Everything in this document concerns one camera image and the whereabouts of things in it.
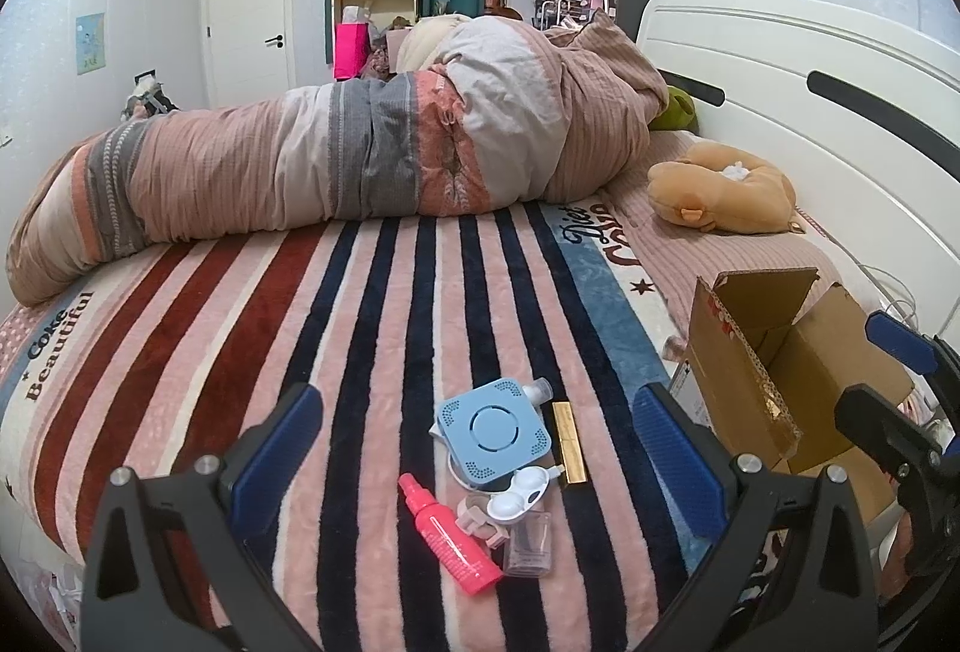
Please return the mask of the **clear small bottle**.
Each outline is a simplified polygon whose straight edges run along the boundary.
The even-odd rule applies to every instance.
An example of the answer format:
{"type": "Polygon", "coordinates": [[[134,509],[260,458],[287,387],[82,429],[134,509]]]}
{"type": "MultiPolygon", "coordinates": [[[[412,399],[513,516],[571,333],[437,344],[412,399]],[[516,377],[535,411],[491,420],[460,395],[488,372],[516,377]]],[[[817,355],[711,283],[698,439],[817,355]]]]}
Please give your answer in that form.
{"type": "Polygon", "coordinates": [[[551,515],[530,512],[511,527],[501,569],[506,577],[540,579],[550,574],[552,564],[551,515]]]}

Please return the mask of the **blue wall poster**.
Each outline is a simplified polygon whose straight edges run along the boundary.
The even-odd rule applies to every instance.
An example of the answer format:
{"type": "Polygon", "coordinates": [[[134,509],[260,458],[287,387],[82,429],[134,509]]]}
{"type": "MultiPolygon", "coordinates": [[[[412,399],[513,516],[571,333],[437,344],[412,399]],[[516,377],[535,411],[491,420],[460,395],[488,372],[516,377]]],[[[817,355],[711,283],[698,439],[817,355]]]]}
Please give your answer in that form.
{"type": "Polygon", "coordinates": [[[75,64],[78,75],[106,66],[106,20],[104,14],[83,14],[75,21],[75,64]]]}

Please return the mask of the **pink ribbed pillow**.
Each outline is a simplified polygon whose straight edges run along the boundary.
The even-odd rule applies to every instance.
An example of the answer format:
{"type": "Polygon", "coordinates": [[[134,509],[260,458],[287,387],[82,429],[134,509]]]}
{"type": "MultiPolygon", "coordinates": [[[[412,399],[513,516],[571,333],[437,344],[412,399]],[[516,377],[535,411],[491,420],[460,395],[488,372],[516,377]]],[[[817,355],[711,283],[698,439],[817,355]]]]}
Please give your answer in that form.
{"type": "Polygon", "coordinates": [[[679,334],[674,340],[678,349],[688,337],[698,278],[712,285],[721,273],[732,271],[815,268],[818,278],[800,306],[800,315],[841,281],[827,253],[800,234],[739,236],[662,221],[647,200],[647,171],[654,164],[680,158],[693,143],[695,135],[690,131],[653,131],[643,156],[601,190],[602,202],[622,226],[630,249],[664,299],[679,334]]]}

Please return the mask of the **gold lipstick tube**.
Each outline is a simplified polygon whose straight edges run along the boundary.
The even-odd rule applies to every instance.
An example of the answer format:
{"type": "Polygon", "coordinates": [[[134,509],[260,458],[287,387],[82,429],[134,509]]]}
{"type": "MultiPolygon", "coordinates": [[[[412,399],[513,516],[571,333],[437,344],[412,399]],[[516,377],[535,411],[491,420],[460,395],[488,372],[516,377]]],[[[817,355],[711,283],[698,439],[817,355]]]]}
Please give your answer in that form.
{"type": "Polygon", "coordinates": [[[574,420],[573,406],[569,402],[551,404],[555,420],[556,436],[562,452],[562,465],[568,484],[583,484],[587,481],[586,462],[583,457],[578,425],[574,420]]]}

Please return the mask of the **white door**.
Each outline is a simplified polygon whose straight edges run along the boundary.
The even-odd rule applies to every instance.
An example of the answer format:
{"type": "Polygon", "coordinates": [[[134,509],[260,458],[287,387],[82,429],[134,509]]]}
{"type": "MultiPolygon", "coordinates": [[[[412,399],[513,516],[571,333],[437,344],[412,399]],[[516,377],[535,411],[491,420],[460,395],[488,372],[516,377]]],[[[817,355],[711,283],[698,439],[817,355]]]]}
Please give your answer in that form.
{"type": "Polygon", "coordinates": [[[215,107],[270,99],[291,86],[288,0],[205,0],[215,107]]]}

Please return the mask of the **green plush toy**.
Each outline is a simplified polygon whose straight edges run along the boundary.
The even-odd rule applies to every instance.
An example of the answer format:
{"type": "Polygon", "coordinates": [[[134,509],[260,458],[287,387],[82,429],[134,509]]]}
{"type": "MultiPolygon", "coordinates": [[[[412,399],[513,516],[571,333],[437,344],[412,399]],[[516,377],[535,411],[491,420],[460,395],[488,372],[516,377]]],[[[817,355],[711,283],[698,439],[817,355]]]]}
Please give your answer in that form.
{"type": "Polygon", "coordinates": [[[649,122],[651,130],[693,130],[697,125],[697,106],[693,97],[677,86],[669,88],[667,107],[649,122]]]}

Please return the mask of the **white bed headboard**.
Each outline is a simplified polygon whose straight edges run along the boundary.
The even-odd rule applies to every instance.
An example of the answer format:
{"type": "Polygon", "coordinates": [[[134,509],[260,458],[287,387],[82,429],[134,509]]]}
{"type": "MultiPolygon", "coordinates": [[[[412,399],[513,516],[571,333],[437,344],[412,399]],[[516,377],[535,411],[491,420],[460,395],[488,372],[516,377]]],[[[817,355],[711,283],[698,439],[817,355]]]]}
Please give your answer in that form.
{"type": "Polygon", "coordinates": [[[770,159],[804,213],[958,338],[958,53],[817,0],[651,0],[638,46],[698,130],[770,159]]]}

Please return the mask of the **pink spray bottle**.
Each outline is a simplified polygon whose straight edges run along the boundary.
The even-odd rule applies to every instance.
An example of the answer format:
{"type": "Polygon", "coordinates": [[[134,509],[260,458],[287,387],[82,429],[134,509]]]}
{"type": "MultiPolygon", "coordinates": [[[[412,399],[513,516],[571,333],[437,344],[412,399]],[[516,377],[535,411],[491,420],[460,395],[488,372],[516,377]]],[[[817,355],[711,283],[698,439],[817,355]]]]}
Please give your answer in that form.
{"type": "Polygon", "coordinates": [[[454,512],[438,503],[433,493],[410,473],[398,476],[398,489],[431,553],[467,595],[475,597],[503,579],[503,571],[494,564],[480,543],[459,527],[454,512]]]}

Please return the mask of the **magenta gift bag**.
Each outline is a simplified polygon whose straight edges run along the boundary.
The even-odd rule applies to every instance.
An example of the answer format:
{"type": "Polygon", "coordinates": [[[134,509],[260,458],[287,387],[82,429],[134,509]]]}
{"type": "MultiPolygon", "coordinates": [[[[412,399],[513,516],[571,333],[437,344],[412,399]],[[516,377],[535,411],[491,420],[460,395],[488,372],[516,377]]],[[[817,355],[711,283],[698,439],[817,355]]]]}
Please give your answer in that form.
{"type": "Polygon", "coordinates": [[[334,65],[337,81],[353,80],[361,75],[370,53],[370,35],[366,23],[338,23],[334,31],[334,65]]]}

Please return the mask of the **striped plush blanket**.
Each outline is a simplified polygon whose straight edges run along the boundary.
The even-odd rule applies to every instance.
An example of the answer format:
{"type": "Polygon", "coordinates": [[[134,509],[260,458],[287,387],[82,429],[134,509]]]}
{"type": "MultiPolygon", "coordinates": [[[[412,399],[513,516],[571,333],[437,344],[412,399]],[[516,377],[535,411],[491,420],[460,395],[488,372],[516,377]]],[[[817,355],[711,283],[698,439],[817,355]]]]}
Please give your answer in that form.
{"type": "Polygon", "coordinates": [[[596,200],[155,247],[3,320],[2,486],[81,560],[114,468],[221,454],[308,382],[324,424],[263,554],[322,647],[628,650],[703,556],[631,423],[670,330],[596,200]],[[550,571],[471,597],[397,480],[459,503],[434,410],[501,377],[571,408],[587,478],[545,498],[550,571]]]}

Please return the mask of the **light blue square device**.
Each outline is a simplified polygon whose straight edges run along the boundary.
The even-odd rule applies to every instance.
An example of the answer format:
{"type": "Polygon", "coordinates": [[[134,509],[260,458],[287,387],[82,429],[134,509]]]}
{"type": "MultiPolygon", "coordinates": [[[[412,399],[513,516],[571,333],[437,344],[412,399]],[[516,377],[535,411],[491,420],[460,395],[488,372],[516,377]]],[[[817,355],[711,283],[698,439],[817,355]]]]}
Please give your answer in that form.
{"type": "Polygon", "coordinates": [[[452,475],[483,489],[550,454],[542,406],[551,400],[544,377],[530,384],[501,377],[440,403],[430,434],[446,447],[452,475]]]}

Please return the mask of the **yellow shelf unit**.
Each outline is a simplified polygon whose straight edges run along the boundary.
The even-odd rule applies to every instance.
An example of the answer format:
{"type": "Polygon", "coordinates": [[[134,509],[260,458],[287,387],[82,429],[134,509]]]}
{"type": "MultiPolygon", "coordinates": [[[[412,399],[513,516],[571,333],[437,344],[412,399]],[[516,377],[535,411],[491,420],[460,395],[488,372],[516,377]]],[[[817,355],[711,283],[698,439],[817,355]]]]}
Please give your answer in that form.
{"type": "Polygon", "coordinates": [[[332,28],[343,21],[343,10],[358,7],[366,11],[368,19],[377,29],[386,29],[395,18],[404,18],[409,25],[415,25],[418,19],[418,0],[331,0],[332,28]]]}

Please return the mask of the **pink clear cap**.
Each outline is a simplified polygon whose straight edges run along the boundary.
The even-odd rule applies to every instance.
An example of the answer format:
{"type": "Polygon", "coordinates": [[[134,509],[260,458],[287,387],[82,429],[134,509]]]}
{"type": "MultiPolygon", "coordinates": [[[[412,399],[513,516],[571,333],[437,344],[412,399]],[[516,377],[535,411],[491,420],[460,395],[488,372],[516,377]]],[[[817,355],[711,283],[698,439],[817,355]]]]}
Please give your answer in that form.
{"type": "Polygon", "coordinates": [[[506,527],[487,514],[487,498],[483,494],[469,494],[460,499],[455,508],[455,523],[462,532],[477,538],[488,549],[501,548],[509,540],[506,527]]]}

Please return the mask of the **brown cardboard box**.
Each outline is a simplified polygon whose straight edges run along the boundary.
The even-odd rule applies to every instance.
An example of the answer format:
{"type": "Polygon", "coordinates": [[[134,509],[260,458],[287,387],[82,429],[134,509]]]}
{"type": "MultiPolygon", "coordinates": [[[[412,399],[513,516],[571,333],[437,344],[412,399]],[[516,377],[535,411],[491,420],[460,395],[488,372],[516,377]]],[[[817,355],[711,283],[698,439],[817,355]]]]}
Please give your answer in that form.
{"type": "Polygon", "coordinates": [[[731,454],[814,476],[830,463],[853,483],[864,522],[892,507],[890,473],[835,426],[845,388],[866,384],[892,405],[908,372],[867,342],[867,314],[835,283],[815,294],[815,268],[727,271],[693,289],[685,361],[709,421],[731,454]]]}

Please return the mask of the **white contact lens case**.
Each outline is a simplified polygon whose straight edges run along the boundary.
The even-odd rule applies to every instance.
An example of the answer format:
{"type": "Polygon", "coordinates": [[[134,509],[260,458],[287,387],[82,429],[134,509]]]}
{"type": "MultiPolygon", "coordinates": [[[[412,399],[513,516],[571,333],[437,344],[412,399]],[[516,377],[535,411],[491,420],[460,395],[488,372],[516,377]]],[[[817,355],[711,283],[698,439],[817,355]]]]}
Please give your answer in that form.
{"type": "Polygon", "coordinates": [[[488,499],[485,514],[500,525],[514,525],[544,499],[551,483],[565,473],[563,465],[544,468],[524,466],[512,475],[505,491],[493,493],[488,499]]]}

